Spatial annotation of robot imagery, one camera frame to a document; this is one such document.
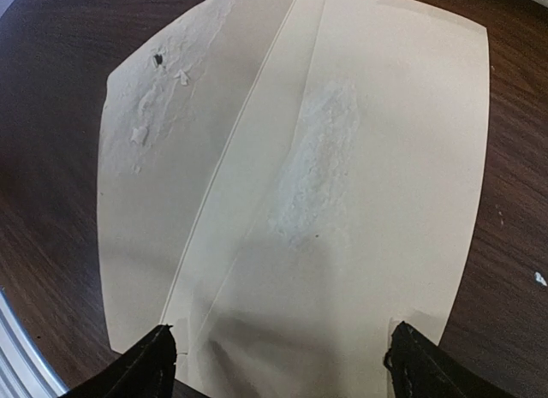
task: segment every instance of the aluminum profile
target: aluminum profile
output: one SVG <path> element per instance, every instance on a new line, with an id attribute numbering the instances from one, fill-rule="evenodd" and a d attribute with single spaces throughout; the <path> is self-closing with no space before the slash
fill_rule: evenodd
<path id="1" fill-rule="evenodd" d="M 67 391 L 0 290 L 0 397 L 54 398 Z"/>

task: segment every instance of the dark hole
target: dark hole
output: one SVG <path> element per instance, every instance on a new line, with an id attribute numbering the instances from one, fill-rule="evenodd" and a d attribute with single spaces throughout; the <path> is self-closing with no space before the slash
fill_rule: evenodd
<path id="1" fill-rule="evenodd" d="M 154 62 L 156 63 L 157 66 L 161 66 L 163 61 L 164 61 L 164 58 L 162 57 L 161 54 L 154 55 Z"/>

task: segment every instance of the paper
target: paper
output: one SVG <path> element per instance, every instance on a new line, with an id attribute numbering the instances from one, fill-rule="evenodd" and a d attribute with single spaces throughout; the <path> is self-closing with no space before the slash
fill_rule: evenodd
<path id="1" fill-rule="evenodd" d="M 483 27 L 326 0 L 296 126 L 244 111 L 182 258 L 164 316 L 188 351 L 177 378 L 216 397 L 386 397 L 391 322 L 438 342 L 450 314 L 488 106 Z"/>
<path id="2" fill-rule="evenodd" d="M 108 79 L 98 244 L 110 345 L 158 324 L 239 113 L 294 0 L 207 0 Z"/>

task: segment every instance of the dark wood surface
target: dark wood surface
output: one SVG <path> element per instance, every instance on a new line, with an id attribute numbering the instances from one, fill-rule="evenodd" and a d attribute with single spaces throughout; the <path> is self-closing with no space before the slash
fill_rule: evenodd
<path id="1" fill-rule="evenodd" d="M 70 387 L 116 357 L 96 235 L 106 78 L 201 1 L 16 0 L 0 19 L 0 285 Z M 420 1 L 486 26 L 492 65 L 478 220 L 441 346 L 514 395 L 546 396 L 548 9 Z"/>

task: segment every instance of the wooden table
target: wooden table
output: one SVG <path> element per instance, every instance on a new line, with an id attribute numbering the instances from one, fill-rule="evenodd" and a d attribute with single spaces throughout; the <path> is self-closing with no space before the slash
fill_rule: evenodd
<path id="1" fill-rule="evenodd" d="M 0 19 L 0 285 L 70 387 L 108 365 L 96 175 L 106 78 L 203 0 L 16 0 Z M 548 9 L 420 0 L 487 27 L 478 221 L 441 346 L 517 396 L 548 393 Z M 176 396 L 184 396 L 178 389 Z"/>

